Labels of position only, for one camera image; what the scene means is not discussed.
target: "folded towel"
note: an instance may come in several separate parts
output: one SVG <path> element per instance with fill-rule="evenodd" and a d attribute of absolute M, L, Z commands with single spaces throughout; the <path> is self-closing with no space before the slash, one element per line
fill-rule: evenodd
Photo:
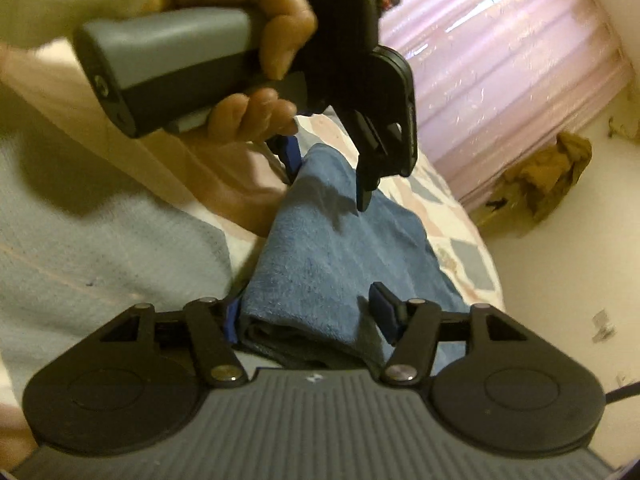
<path fill-rule="evenodd" d="M 373 194 L 355 206 L 355 172 L 333 148 L 316 144 L 273 223 L 245 289 L 240 341 L 287 367 L 379 371 L 393 352 L 368 312 L 372 282 L 399 298 L 425 298 L 468 312 L 441 272 L 416 215 Z M 441 344 L 434 372 L 464 355 Z"/>

